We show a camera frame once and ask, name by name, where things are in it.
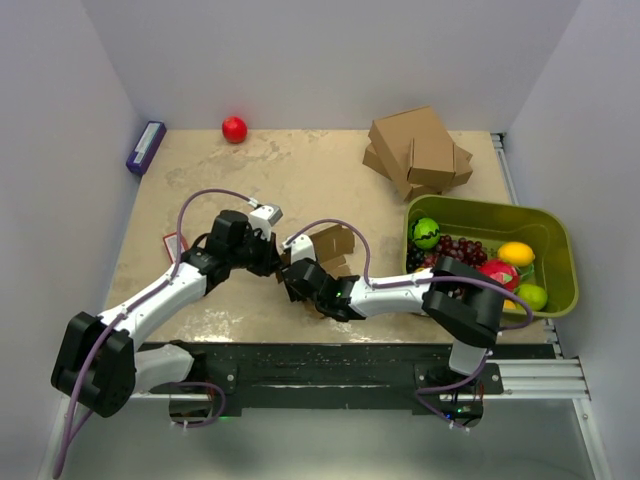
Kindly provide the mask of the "green plastic tub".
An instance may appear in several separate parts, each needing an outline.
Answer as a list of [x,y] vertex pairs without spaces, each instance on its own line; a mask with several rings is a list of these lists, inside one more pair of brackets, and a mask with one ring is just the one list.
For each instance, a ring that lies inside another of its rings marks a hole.
[[491,258],[506,242],[529,245],[535,259],[526,282],[544,288],[548,294],[545,308],[536,311],[534,317],[559,318],[575,308],[579,287],[572,243],[566,227],[553,214],[511,204],[425,195],[409,203],[404,235],[408,236],[410,226],[423,217],[435,220],[445,235],[482,242]]

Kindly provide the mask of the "brown cardboard box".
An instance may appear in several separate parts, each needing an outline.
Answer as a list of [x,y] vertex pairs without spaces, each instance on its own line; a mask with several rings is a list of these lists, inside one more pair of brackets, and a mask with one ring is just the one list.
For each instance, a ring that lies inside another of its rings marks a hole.
[[308,236],[315,247],[316,261],[328,274],[334,278],[351,274],[346,259],[355,248],[355,236],[351,230],[342,225],[332,225]]

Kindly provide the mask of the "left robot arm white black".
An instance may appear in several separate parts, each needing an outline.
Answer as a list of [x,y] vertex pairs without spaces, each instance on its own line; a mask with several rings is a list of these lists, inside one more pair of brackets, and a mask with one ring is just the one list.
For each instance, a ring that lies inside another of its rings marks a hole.
[[131,299],[98,315],[81,312],[68,323],[51,384],[103,418],[134,393],[175,383],[200,390],[207,368],[182,343],[153,350],[142,344],[185,306],[205,297],[235,269],[269,277],[279,267],[273,226],[282,212],[262,205],[249,214],[222,211],[204,246],[182,253],[180,263]]

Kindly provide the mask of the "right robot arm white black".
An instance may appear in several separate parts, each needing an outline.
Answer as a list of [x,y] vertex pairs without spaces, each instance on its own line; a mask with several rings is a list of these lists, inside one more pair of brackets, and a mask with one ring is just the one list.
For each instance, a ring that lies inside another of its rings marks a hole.
[[293,301],[309,301],[336,321],[348,322],[391,313],[425,314],[453,336],[448,386],[469,392],[481,380],[480,365],[494,347],[503,297],[498,282],[453,259],[401,276],[333,277],[316,261],[297,260],[282,271]]

